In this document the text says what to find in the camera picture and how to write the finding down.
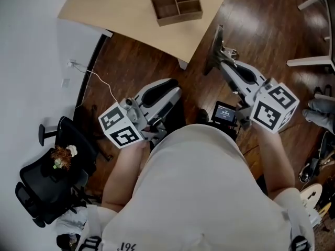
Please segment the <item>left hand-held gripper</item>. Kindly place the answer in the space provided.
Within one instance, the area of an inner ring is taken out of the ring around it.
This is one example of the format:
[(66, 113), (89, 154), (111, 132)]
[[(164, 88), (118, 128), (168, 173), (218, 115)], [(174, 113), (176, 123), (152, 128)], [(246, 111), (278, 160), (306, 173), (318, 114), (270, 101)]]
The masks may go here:
[(143, 87), (134, 98), (110, 106), (98, 118), (104, 135), (119, 149), (140, 141), (157, 145), (166, 135), (166, 116), (181, 98), (178, 81), (165, 78)]

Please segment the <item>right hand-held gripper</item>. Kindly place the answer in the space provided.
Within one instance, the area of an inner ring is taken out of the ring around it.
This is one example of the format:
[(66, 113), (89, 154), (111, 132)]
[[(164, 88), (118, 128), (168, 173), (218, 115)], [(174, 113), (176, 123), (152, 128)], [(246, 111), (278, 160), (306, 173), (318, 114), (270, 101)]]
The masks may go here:
[(240, 98), (236, 114), (241, 125), (248, 127), (253, 121), (272, 133), (282, 129), (299, 105), (295, 94), (274, 78), (266, 79), (255, 67), (236, 62), (237, 50), (222, 45), (220, 52), (224, 58), (219, 69)]

